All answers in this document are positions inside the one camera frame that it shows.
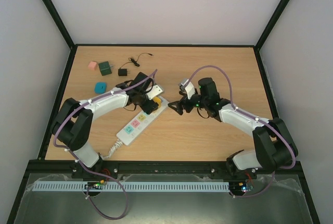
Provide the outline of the yellow cube plug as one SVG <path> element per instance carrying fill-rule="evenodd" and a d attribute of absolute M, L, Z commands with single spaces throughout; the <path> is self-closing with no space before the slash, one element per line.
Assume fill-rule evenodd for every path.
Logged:
<path fill-rule="evenodd" d="M 162 100 L 161 100 L 161 98 L 160 97 L 154 97 L 153 98 L 153 101 L 155 102 L 155 103 L 157 103 L 158 104 L 158 108 L 160 108 L 161 107 L 161 105 L 162 105 Z"/>

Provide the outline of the white power strip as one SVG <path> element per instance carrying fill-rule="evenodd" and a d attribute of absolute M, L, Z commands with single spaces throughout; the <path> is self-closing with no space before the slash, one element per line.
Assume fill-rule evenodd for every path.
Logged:
<path fill-rule="evenodd" d="M 156 120 L 168 107 L 168 101 L 162 96 L 161 107 L 151 114 L 146 114 L 143 110 L 138 113 L 124 128 L 122 128 L 116 135 L 119 141 L 124 145 L 130 145 L 136 138 L 138 138 L 143 131 Z"/>

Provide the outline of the black adapter plug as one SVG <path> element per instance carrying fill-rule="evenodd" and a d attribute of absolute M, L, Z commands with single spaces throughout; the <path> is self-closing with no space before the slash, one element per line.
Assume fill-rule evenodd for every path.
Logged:
<path fill-rule="evenodd" d="M 128 74 L 129 74 L 128 69 L 126 69 L 126 68 L 119 68 L 118 69 L 118 76 L 125 77 L 125 76 L 128 76 Z"/>

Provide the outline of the blue cube plug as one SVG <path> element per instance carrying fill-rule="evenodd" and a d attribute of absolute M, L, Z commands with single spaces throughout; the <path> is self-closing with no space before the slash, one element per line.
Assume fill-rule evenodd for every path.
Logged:
<path fill-rule="evenodd" d="M 94 92 L 96 94 L 104 94 L 106 92 L 107 84 L 105 82 L 97 82 L 95 84 Z"/>

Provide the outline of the green dragon cube plug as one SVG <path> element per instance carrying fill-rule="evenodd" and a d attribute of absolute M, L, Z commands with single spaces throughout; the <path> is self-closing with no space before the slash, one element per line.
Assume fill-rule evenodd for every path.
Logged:
<path fill-rule="evenodd" d="M 98 68 L 102 76 L 112 74 L 112 67 L 113 65 L 111 65 L 108 61 L 104 61 L 98 64 Z"/>

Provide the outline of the pink cube plug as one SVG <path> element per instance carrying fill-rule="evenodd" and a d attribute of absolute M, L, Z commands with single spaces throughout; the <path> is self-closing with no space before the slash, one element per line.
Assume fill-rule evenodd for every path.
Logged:
<path fill-rule="evenodd" d="M 87 67 L 89 70 L 96 70 L 98 67 L 98 63 L 95 61 L 90 61 Z"/>

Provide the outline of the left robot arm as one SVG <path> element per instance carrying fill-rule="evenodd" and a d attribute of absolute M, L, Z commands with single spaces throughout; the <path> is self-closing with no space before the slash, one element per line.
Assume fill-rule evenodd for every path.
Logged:
<path fill-rule="evenodd" d="M 139 106 L 141 110 L 150 115 L 159 108 L 159 103 L 153 99 L 161 94 L 160 91 L 153 95 L 156 70 L 145 75 L 140 72 L 132 81 L 117 84 L 110 91 L 93 98 L 77 101 L 73 98 L 65 100 L 51 126 L 54 135 L 54 146 L 57 140 L 61 146 L 70 152 L 76 160 L 88 168 L 92 168 L 101 157 L 88 142 L 91 125 L 97 118 L 118 108 L 130 104 Z"/>

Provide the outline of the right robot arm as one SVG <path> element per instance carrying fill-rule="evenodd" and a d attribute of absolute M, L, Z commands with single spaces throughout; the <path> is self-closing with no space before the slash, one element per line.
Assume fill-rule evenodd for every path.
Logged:
<path fill-rule="evenodd" d="M 231 177 L 238 178 L 248 169 L 273 172 L 295 165 L 298 149 L 282 119 L 259 118 L 234 106 L 230 100 L 220 97 L 212 78 L 202 78 L 198 85 L 196 89 L 184 80 L 180 83 L 182 98 L 168 106 L 179 115 L 194 108 L 204 109 L 209 118 L 232 125 L 253 138 L 253 150 L 240 150 L 227 158 L 227 173 Z"/>

